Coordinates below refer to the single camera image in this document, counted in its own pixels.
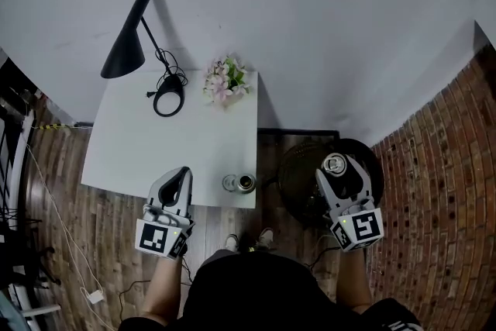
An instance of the shoe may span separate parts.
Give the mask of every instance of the shoe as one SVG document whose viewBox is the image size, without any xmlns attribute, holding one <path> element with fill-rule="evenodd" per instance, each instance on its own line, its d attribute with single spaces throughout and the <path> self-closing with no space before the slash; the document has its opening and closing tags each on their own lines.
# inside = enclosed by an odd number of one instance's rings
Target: shoe
<svg viewBox="0 0 496 331">
<path fill-rule="evenodd" d="M 256 247 L 257 249 L 270 250 L 270 246 L 272 245 L 273 241 L 274 231 L 272 230 L 272 228 L 265 228 L 264 230 L 262 230 L 262 233 L 258 238 Z"/>
<path fill-rule="evenodd" d="M 229 235 L 226 238 L 226 244 L 224 244 L 224 249 L 237 253 L 239 248 L 238 236 Z"/>
</svg>

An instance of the wooden floor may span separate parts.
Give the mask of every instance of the wooden floor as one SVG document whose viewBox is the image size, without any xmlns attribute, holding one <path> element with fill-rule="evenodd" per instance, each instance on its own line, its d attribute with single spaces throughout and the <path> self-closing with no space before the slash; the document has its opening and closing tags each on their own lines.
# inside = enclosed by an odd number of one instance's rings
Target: wooden floor
<svg viewBox="0 0 496 331">
<path fill-rule="evenodd" d="M 50 122 L 55 121 L 48 112 L 40 111 L 40 123 Z M 119 293 L 128 289 L 134 281 L 149 280 L 157 258 L 134 249 L 136 219 L 142 215 L 144 199 L 80 184 L 90 134 L 91 130 L 83 129 L 36 130 L 30 142 L 62 219 L 105 290 L 105 301 L 92 308 L 116 329 L 120 323 Z M 273 177 L 284 152 L 305 139 L 310 137 L 259 135 L 259 181 Z M 326 140 L 325 137 L 313 139 Z M 58 303 L 62 307 L 60 312 L 47 318 L 48 328 L 105 329 L 90 312 L 81 294 L 81 280 L 71 261 L 62 226 L 29 158 L 25 180 L 27 215 L 43 220 L 39 226 L 39 245 L 55 248 L 56 253 L 47 264 L 62 281 L 60 287 L 50 284 L 49 290 L 38 291 L 41 303 Z M 255 240 L 263 228 L 270 226 L 274 228 L 276 247 L 304 263 L 312 262 L 320 250 L 335 244 L 332 239 L 325 238 L 315 247 L 322 233 L 303 229 L 287 213 L 275 184 L 257 190 L 257 208 L 254 210 L 193 206 L 192 216 L 196 226 L 188 241 L 189 249 L 185 257 L 192 277 L 205 258 L 222 247 L 230 233 L 245 233 Z M 84 258 L 76 254 L 74 244 L 71 247 L 86 288 L 94 291 L 96 285 L 84 265 Z M 314 269 L 319 285 L 331 299 L 335 298 L 338 260 L 339 253 L 330 251 Z M 187 281 L 186 274 L 183 274 L 183 280 Z M 146 286 L 146 283 L 136 283 L 122 296 L 123 318 L 138 313 Z M 183 285 L 183 304 L 187 296 L 188 286 Z"/>
</svg>

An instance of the desk lamp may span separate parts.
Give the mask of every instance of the desk lamp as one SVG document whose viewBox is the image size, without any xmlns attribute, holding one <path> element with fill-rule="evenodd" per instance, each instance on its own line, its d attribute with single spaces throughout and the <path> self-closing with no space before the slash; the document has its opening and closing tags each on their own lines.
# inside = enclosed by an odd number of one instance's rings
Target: desk lamp
<svg viewBox="0 0 496 331">
<path fill-rule="evenodd" d="M 157 90 L 148 91 L 146 96 L 148 98 L 155 96 L 153 99 L 153 110 L 156 114 L 162 117 L 170 117 L 178 113 L 183 107 L 183 86 L 188 83 L 188 79 L 184 75 L 183 70 L 177 65 L 175 56 L 169 51 L 160 49 L 150 32 L 150 29 L 143 18 L 143 13 L 145 12 L 149 1 L 150 0 L 135 0 L 126 21 L 124 22 L 124 26 L 107 56 L 107 60 L 103 65 L 100 75 L 105 79 L 120 78 L 121 76 L 130 74 L 144 64 L 145 55 L 143 54 L 140 38 L 136 31 L 141 21 L 155 47 L 155 57 L 165 65 L 165 73 L 157 82 Z M 169 65 L 165 53 L 170 54 L 174 58 L 175 65 Z M 174 93 L 179 97 L 179 106 L 171 113 L 161 113 L 157 108 L 158 100 L 162 95 L 169 92 Z"/>
</svg>

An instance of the red brick wall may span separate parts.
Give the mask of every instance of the red brick wall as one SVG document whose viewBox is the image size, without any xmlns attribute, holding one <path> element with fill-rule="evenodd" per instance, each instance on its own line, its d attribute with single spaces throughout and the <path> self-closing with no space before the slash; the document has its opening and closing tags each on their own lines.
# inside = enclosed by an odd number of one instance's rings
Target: red brick wall
<svg viewBox="0 0 496 331">
<path fill-rule="evenodd" d="M 376 300 L 409 307 L 425 329 L 480 330 L 495 302 L 493 85 L 496 52 L 486 47 L 374 147 L 385 236 L 368 250 L 370 287 Z"/>
</svg>

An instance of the white table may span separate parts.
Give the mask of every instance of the white table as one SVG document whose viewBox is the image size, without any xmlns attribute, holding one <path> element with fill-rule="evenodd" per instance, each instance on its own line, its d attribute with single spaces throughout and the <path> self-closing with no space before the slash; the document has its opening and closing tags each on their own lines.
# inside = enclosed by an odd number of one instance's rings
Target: white table
<svg viewBox="0 0 496 331">
<path fill-rule="evenodd" d="M 183 109 L 170 118 L 159 117 L 153 98 L 146 97 L 162 73 L 137 71 L 108 82 L 81 183 L 145 198 L 160 176 L 188 166 L 192 204 L 255 208 L 255 191 L 229 193 L 222 179 L 227 174 L 257 175 L 258 73 L 246 76 L 252 91 L 223 110 L 208 104 L 203 72 L 186 71 Z"/>
</svg>

